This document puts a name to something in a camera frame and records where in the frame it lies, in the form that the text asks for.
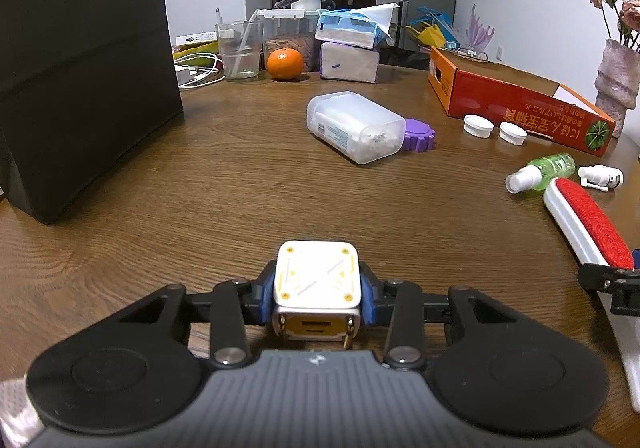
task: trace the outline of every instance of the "purple bottle cap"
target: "purple bottle cap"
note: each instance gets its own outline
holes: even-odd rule
[[[403,151],[424,152],[433,149],[436,133],[430,126],[420,120],[407,118],[404,132]]]

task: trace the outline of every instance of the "tangerine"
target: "tangerine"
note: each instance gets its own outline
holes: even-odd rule
[[[267,71],[274,80],[293,80],[305,69],[305,59],[298,50],[275,50],[267,60]]]

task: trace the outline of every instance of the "wooden table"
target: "wooden table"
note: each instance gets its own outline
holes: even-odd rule
[[[596,431],[638,446],[625,377],[603,308],[578,285],[577,262],[541,193],[512,196],[507,174],[569,151],[530,138],[477,139],[447,118],[424,71],[381,68],[378,85],[321,81],[220,83],[184,94],[184,119],[145,140],[46,227],[0,203],[0,379],[24,374],[53,343],[162,285],[210,291],[256,277],[288,239],[352,242],[382,279],[445,293],[472,285],[597,351],[610,393]],[[306,128],[318,94],[353,90],[427,121],[436,149],[357,167]],[[623,136],[604,163],[625,184],[591,191],[630,247],[640,247],[638,148]],[[428,327],[442,348],[441,327]],[[196,329],[194,349],[202,349]],[[259,340],[262,331],[252,332]],[[382,347],[364,332],[356,347]]]

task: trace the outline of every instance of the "black paper bag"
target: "black paper bag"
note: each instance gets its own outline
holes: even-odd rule
[[[0,0],[0,186],[38,221],[181,111],[164,0]]]

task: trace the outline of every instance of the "vase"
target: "vase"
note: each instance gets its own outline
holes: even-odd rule
[[[620,138],[627,110],[636,108],[639,87],[640,53],[607,39],[596,78],[596,106],[615,121],[614,138]]]

